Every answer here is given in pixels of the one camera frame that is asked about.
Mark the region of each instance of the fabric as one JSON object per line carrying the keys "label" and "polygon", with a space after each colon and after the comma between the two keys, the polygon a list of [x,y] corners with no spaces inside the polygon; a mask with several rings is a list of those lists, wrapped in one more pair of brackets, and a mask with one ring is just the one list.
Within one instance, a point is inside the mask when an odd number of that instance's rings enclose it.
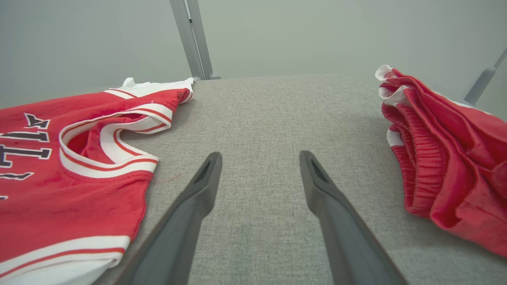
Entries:
{"label": "fabric", "polygon": [[376,77],[407,211],[507,257],[507,124],[387,65]]}
{"label": "fabric", "polygon": [[0,283],[90,284],[136,236],[159,159],[120,138],[171,127],[192,78],[0,110]]}
{"label": "fabric", "polygon": [[125,131],[160,158],[147,212],[112,285],[207,155],[220,151],[215,205],[203,220],[189,285],[333,284],[318,219],[306,205],[299,151],[316,155],[411,285],[505,283],[507,260],[407,213],[373,76],[197,81],[171,129]]}

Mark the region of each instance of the black lettering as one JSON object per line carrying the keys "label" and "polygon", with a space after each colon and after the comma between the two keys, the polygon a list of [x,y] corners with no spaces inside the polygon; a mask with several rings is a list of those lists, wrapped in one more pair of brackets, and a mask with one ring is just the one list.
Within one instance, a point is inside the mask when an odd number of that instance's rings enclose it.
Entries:
{"label": "black lettering", "polygon": [[0,134],[0,137],[4,138],[13,138],[13,139],[26,139],[26,140],[36,140],[41,143],[48,143],[49,136],[46,132],[8,132],[4,134]]}
{"label": "black lettering", "polygon": [[39,159],[49,159],[51,155],[51,149],[41,148],[40,150],[32,150],[32,149],[6,148],[5,145],[0,145],[0,167],[3,168],[12,167],[12,161],[7,160],[6,158],[7,155],[33,156]]}
{"label": "black lettering", "polygon": [[36,116],[34,116],[32,114],[27,114],[27,113],[25,113],[25,117],[26,117],[26,121],[28,123],[28,127],[25,127],[25,128],[34,128],[35,127],[35,128],[43,129],[43,130],[46,130],[48,128],[50,120],[41,120],[41,119],[37,118]]}
{"label": "black lettering", "polygon": [[33,172],[27,172],[24,174],[0,173],[0,178],[13,179],[13,180],[25,180],[29,176],[31,176],[32,174],[33,174]]}

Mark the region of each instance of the white trim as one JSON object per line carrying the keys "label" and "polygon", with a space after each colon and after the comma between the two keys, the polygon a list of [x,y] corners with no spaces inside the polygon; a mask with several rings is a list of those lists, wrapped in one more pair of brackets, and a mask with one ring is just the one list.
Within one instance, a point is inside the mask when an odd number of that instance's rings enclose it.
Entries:
{"label": "white trim", "polygon": [[[171,83],[151,83],[151,82],[144,82],[144,83],[136,83],[134,81],[134,78],[129,77],[125,79],[123,82],[123,85],[118,88],[112,88],[117,90],[122,90],[125,92],[128,92],[129,94],[134,95],[135,97],[143,97],[147,96],[156,92],[165,91],[165,90],[174,90],[174,89],[189,89],[190,95],[187,97],[187,99],[181,103],[188,102],[192,100],[192,84],[194,84],[195,79],[194,78],[188,78],[183,81],[177,81],[177,82],[171,82]],[[116,96],[130,99],[131,97],[127,94],[123,94],[122,92],[115,91],[115,90],[106,90],[107,93],[114,94]]]}
{"label": "white trim", "polygon": [[2,285],[91,285],[110,264],[110,259],[63,262],[14,276]]}
{"label": "white trim", "polygon": [[385,87],[379,88],[379,96],[384,100],[384,104],[388,106],[394,106],[398,103],[402,103],[403,105],[407,105],[412,107],[412,104],[410,104],[409,100],[407,99],[407,96],[405,95],[404,90],[405,89],[413,89],[411,86],[408,85],[401,85],[396,91],[392,94],[390,94],[389,89]]}
{"label": "white trim", "polygon": [[381,82],[387,82],[387,78],[385,77],[385,75],[388,74],[389,72],[392,72],[391,66],[384,64],[383,66],[377,69],[377,71],[375,72],[375,77]]}
{"label": "white trim", "polygon": [[395,132],[391,130],[387,130],[387,143],[390,147],[394,146],[402,146],[404,147],[405,144],[403,143],[402,136],[400,132]]}
{"label": "white trim", "polygon": [[[154,127],[154,126],[156,126],[154,124],[157,121],[159,121],[160,124],[163,123],[166,125],[166,127],[154,129],[149,132],[143,132],[146,134],[151,134],[151,133],[156,133],[161,130],[165,130],[165,129],[170,128],[171,122],[168,120],[172,120],[173,111],[162,104],[148,103],[148,104],[136,106],[134,108],[131,108],[128,111],[117,112],[117,113],[110,114],[107,116],[102,116],[99,118],[85,120],[85,121],[81,121],[81,122],[77,122],[77,123],[68,125],[64,129],[62,129],[62,131],[60,132],[60,135],[59,135],[59,141],[60,141],[60,147],[61,147],[60,161],[62,162],[62,165],[65,168],[67,168],[68,170],[75,172],[79,175],[86,176],[86,177],[93,177],[93,178],[116,177],[116,176],[123,175],[123,174],[126,174],[131,171],[136,171],[136,170],[146,170],[146,171],[153,172],[156,167],[156,163],[154,163],[154,162],[146,162],[146,161],[135,162],[135,163],[131,163],[128,166],[125,166],[120,169],[111,170],[111,171],[103,171],[103,170],[92,169],[90,167],[75,163],[72,160],[68,159],[64,155],[64,152],[65,152],[65,154],[69,155],[70,157],[72,157],[75,160],[78,160],[80,162],[83,162],[83,163],[91,165],[91,166],[100,167],[100,168],[116,168],[116,167],[123,166],[133,160],[138,160],[138,159],[151,159],[151,160],[158,162],[158,157],[152,156],[152,155],[145,153],[145,152],[141,152],[141,154],[144,154],[144,155],[133,156],[133,155],[123,151],[120,147],[116,148],[116,143],[115,143],[114,147],[113,146],[105,147],[105,150],[104,150],[104,153],[111,160],[113,160],[113,162],[115,162],[115,164],[101,163],[101,162],[89,159],[87,157],[83,157],[68,148],[67,144],[69,143],[69,141],[73,137],[75,137],[76,135],[78,135],[84,131],[91,129],[93,126],[96,125],[96,123],[99,120],[104,119],[104,118],[111,118],[111,117],[119,116],[122,114],[142,114],[142,115],[146,115],[146,116],[149,116],[152,118],[152,121],[149,121],[149,120],[145,121],[144,119],[141,119],[141,120],[138,120],[138,121],[132,123],[131,125],[126,124],[126,125],[128,125],[128,129],[132,129],[134,131],[142,131],[145,129],[149,129],[150,127]],[[110,132],[110,135],[109,135],[110,139],[109,140],[107,139],[108,136],[105,133],[104,133],[104,136],[102,136],[102,132],[101,132],[100,140],[103,138],[106,140],[105,144],[110,145],[111,141],[114,142],[114,138],[112,136],[114,130],[112,130],[112,132],[111,132],[111,129],[106,129],[106,132]],[[120,141],[120,143],[122,143],[123,146],[127,146],[127,144],[125,144],[123,141]],[[129,149],[137,152],[135,150],[135,148],[129,147]]]}
{"label": "white trim", "polygon": [[171,122],[167,121],[163,117],[161,117],[155,113],[152,113],[152,112],[139,111],[138,109],[150,109],[150,110],[156,111],[156,112],[161,113],[164,116],[168,117],[172,121],[173,111],[171,109],[169,109],[168,107],[166,107],[162,104],[158,104],[158,103],[142,104],[142,105],[136,106],[136,107],[131,108],[128,111],[125,111],[122,113],[124,113],[124,114],[135,113],[135,114],[143,114],[146,116],[155,117],[157,120],[159,120],[159,121],[163,122],[164,124],[168,125],[169,127],[171,127]]}
{"label": "white trim", "polygon": [[[0,263],[0,274],[4,274],[14,268],[22,266],[26,263],[33,262],[42,258],[46,258],[52,255],[62,254],[69,251],[76,250],[106,250],[113,248],[123,248],[125,250],[130,244],[130,237],[128,236],[91,236],[72,239],[60,243],[56,243],[50,246],[40,248],[38,250],[17,256]],[[2,278],[0,282],[7,280],[13,276],[22,274],[29,270],[36,268],[50,266],[61,262],[79,261],[79,260],[100,260],[110,259],[112,260],[111,267],[116,266],[123,254],[120,252],[106,252],[106,253],[82,253],[73,255],[62,255],[52,259],[37,262],[26,267],[22,267]]]}
{"label": "white trim", "polygon": [[125,94],[123,92],[113,90],[113,89],[104,90],[104,92],[112,94],[112,95],[116,95],[116,96],[121,97],[123,99],[132,99],[132,98],[136,97],[134,94],[132,94],[132,96],[129,96],[128,94]]}
{"label": "white trim", "polygon": [[[100,147],[104,151],[104,153],[111,159],[114,163],[120,163],[126,159],[134,157],[134,155],[124,151],[117,143],[115,142],[114,133],[116,130],[119,130],[116,132],[116,140],[118,143],[120,143],[124,148],[129,149],[135,153],[141,154],[141,155],[148,155],[152,156],[151,154],[137,149],[133,146],[130,146],[123,142],[123,140],[120,137],[120,133],[122,129],[131,130],[131,131],[141,131],[141,130],[147,130],[154,128],[156,126],[161,125],[162,122],[152,118],[152,117],[145,117],[143,119],[140,119],[136,122],[131,123],[122,123],[122,124],[109,124],[104,126],[100,131]],[[160,127],[157,129],[154,129],[149,132],[139,132],[139,133],[152,133],[159,132],[165,129],[168,129],[169,126]]]}
{"label": "white trim", "polygon": [[[154,157],[154,156],[150,156],[150,155],[134,156],[131,159],[127,160],[126,162],[133,161],[133,160],[135,161],[135,160],[144,159],[144,158],[151,159],[151,160],[158,162],[158,157]],[[77,163],[69,160],[64,155],[63,150],[60,150],[60,161],[61,161],[62,165],[67,170],[72,171],[72,172],[77,173],[82,176],[90,177],[90,178],[112,178],[112,177],[117,177],[120,175],[127,174],[129,172],[137,171],[137,170],[145,170],[145,171],[153,172],[153,171],[155,171],[155,168],[157,167],[157,163],[155,163],[155,162],[141,161],[141,162],[131,163],[127,166],[124,166],[124,167],[116,169],[116,170],[108,170],[108,171],[97,170],[97,169],[92,169],[92,168],[77,164]],[[112,167],[117,166],[115,164],[102,164],[102,165],[108,166],[105,168],[112,168]]]}

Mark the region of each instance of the basketball jersey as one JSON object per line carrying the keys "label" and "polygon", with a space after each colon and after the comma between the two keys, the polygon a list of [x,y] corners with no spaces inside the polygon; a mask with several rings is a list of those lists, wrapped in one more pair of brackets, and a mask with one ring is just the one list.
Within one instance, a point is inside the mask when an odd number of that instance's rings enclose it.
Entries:
{"label": "basketball jersey", "polygon": [[143,218],[158,158],[120,138],[171,127],[193,78],[0,110],[0,284],[91,284]]}

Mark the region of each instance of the red stripe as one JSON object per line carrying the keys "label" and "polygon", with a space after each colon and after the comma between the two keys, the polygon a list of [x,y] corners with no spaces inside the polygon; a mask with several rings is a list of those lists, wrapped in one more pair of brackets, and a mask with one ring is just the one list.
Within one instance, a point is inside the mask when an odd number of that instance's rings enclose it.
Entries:
{"label": "red stripe", "polygon": [[24,263],[24,264],[22,264],[22,265],[20,265],[20,266],[18,266],[16,268],[13,268],[13,269],[11,269],[11,270],[9,270],[7,272],[4,272],[4,273],[0,274],[0,278],[4,277],[6,275],[9,275],[12,272],[17,271],[17,270],[19,270],[21,268],[24,268],[26,266],[30,266],[30,265],[35,264],[35,263],[39,263],[39,262],[42,262],[42,261],[46,261],[46,260],[57,258],[57,257],[61,257],[61,256],[74,255],[74,254],[102,254],[102,253],[121,253],[121,254],[124,254],[125,253],[125,249],[121,248],[121,247],[114,247],[114,248],[101,248],[101,249],[96,249],[96,250],[73,250],[73,251],[66,251],[66,252],[62,252],[62,253],[58,253],[58,254],[53,254],[53,255],[42,257],[42,258],[39,258],[39,259],[36,259],[36,260],[32,260],[32,261]]}
{"label": "red stripe", "polygon": [[66,152],[63,152],[63,155],[66,158],[68,158],[70,161],[72,161],[72,162],[74,162],[76,164],[79,164],[79,165],[84,166],[86,168],[91,168],[91,169],[100,170],[100,171],[118,170],[118,169],[122,169],[123,167],[125,167],[127,165],[130,165],[132,163],[136,163],[136,162],[153,162],[153,163],[157,163],[158,164],[158,161],[156,161],[155,159],[142,158],[142,159],[137,159],[137,160],[129,161],[129,162],[127,162],[127,163],[125,163],[125,164],[123,164],[121,166],[117,166],[117,167],[113,167],[113,168],[104,168],[104,167],[99,167],[99,166],[95,166],[95,165],[91,165],[91,164],[79,161],[79,160],[75,159],[74,157],[68,155]]}
{"label": "red stripe", "polygon": [[[155,130],[155,129],[158,129],[158,128],[161,128],[161,127],[165,127],[165,126],[166,126],[166,124],[160,124],[160,125],[155,126],[155,127],[153,127],[153,128],[149,128],[149,129],[147,129],[147,130],[142,130],[142,131],[136,131],[136,132],[149,132],[149,131],[152,131],[152,130]],[[115,132],[113,133],[113,138],[115,139],[116,144],[120,147],[120,149],[122,149],[122,150],[124,150],[124,151],[128,152],[128,153],[129,153],[129,154],[131,154],[131,155],[141,155],[140,153],[134,152],[134,151],[132,151],[132,150],[130,150],[130,149],[128,149],[128,148],[126,148],[125,146],[123,146],[123,144],[121,144],[121,143],[118,141],[118,139],[116,138],[116,133],[117,133],[117,132],[119,132],[119,131],[121,131],[121,130],[125,130],[125,129],[117,129],[117,130],[115,130]]]}
{"label": "red stripe", "polygon": [[114,88],[110,88],[109,90],[115,90],[115,91],[122,92],[122,93],[124,93],[124,94],[127,94],[127,95],[131,96],[132,98],[139,98],[139,97],[134,96],[134,95],[132,95],[132,94],[128,93],[127,91],[123,91],[123,90],[121,90],[121,89],[114,89]]}
{"label": "red stripe", "polygon": [[[110,115],[109,117],[106,117],[106,118],[114,118],[114,117],[117,117],[117,116],[120,116],[120,115],[123,115],[123,114],[114,114],[114,115]],[[63,137],[65,137],[65,135],[66,135],[69,131],[74,130],[75,128],[79,128],[79,127],[81,127],[81,126],[84,126],[84,125],[86,125],[86,124],[93,123],[93,122],[98,121],[98,120],[99,120],[99,119],[94,119],[93,121],[86,122],[86,123],[83,123],[83,124],[81,124],[81,125],[77,125],[77,126],[75,126],[75,127],[72,127],[72,128],[70,128],[70,129],[68,129],[67,131],[65,131],[65,133],[63,133],[62,138],[63,138]]]}
{"label": "red stripe", "polygon": [[126,148],[126,147],[124,147],[124,146],[123,146],[123,145],[122,145],[122,144],[118,141],[118,139],[116,138],[116,133],[117,133],[118,131],[121,131],[121,130],[123,130],[123,129],[117,129],[117,130],[115,130],[115,132],[113,133],[113,137],[114,137],[114,139],[115,139],[115,143],[116,143],[116,144],[120,147],[120,149],[122,149],[122,150],[124,150],[124,151],[128,152],[128,153],[129,153],[129,154],[131,154],[131,155],[141,155],[140,153],[134,152],[134,151],[132,151],[132,150],[130,150],[130,149],[128,149],[128,148]]}
{"label": "red stripe", "polygon": [[167,120],[169,123],[172,123],[171,119],[168,118],[166,115],[162,114],[162,113],[159,113],[157,111],[154,111],[152,109],[144,109],[144,108],[139,108],[139,109],[132,109],[131,111],[146,111],[146,112],[150,112],[150,113],[153,113],[155,115],[159,115],[160,117],[164,118],[165,120]]}

